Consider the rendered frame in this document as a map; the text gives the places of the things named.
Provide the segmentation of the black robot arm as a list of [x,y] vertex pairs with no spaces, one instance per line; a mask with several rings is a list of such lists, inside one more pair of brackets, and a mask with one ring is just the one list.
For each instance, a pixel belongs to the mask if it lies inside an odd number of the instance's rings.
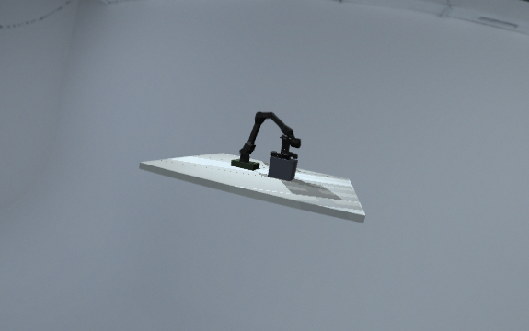
[[[268,113],[262,113],[258,112],[255,116],[255,124],[253,126],[252,132],[250,133],[248,141],[245,143],[244,147],[239,151],[241,153],[239,162],[249,162],[249,155],[255,150],[256,145],[254,144],[254,141],[256,140],[257,134],[259,132],[260,125],[264,122],[265,119],[271,118],[282,130],[283,135],[280,137],[282,138],[282,145],[284,146],[292,146],[295,148],[301,147],[301,139],[295,138],[293,134],[293,129],[284,124],[281,120],[279,120],[274,113],[268,112]],[[287,136],[284,136],[287,135]],[[292,138],[292,139],[290,139]],[[292,157],[293,152],[289,152],[289,149],[284,150],[282,148],[281,150],[282,158],[289,159],[289,157]]]

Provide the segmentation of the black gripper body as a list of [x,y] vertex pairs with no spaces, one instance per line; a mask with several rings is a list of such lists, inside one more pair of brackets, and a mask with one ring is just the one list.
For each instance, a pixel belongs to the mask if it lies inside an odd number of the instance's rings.
[[[287,149],[290,149],[290,146],[282,145],[282,148],[284,148],[284,150],[287,150]],[[276,157],[277,155],[278,155],[278,157],[282,157],[281,153],[277,153],[276,151],[271,151],[271,156]],[[293,159],[298,159],[298,155],[293,153],[292,158]]]

